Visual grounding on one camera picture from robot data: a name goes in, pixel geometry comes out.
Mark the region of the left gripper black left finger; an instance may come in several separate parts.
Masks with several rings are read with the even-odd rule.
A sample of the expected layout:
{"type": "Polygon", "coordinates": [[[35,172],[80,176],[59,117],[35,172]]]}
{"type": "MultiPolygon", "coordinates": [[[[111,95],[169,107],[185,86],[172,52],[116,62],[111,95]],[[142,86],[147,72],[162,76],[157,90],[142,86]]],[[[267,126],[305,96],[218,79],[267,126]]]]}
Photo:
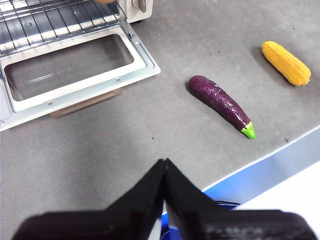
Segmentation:
{"type": "Polygon", "coordinates": [[[146,240],[164,204],[164,160],[102,210],[46,212],[24,220],[14,240],[146,240]]]}

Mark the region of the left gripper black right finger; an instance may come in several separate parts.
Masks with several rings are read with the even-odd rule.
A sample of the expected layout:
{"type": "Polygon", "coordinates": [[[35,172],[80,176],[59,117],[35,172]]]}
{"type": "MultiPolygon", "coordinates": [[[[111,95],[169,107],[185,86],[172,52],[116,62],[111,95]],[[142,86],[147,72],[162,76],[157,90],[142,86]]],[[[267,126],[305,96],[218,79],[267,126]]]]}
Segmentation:
{"type": "Polygon", "coordinates": [[[170,159],[165,201],[184,240],[314,240],[305,219],[281,210],[228,210],[199,190],[170,159]]]}

